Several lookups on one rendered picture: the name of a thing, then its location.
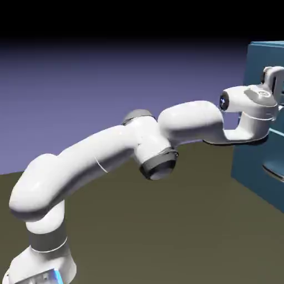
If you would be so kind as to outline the blue cabinet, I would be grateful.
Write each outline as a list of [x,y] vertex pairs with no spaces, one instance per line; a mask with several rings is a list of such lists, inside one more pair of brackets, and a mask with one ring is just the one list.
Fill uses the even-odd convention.
[[[284,40],[251,42],[244,83],[260,82],[263,68],[274,65],[284,67]],[[284,84],[281,103],[283,108],[265,143],[234,147],[231,176],[284,213]]]

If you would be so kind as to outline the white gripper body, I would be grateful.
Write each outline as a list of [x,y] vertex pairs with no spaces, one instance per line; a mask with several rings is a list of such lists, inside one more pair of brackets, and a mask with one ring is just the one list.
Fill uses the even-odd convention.
[[272,67],[268,75],[268,82],[274,98],[280,98],[284,89],[284,67]]

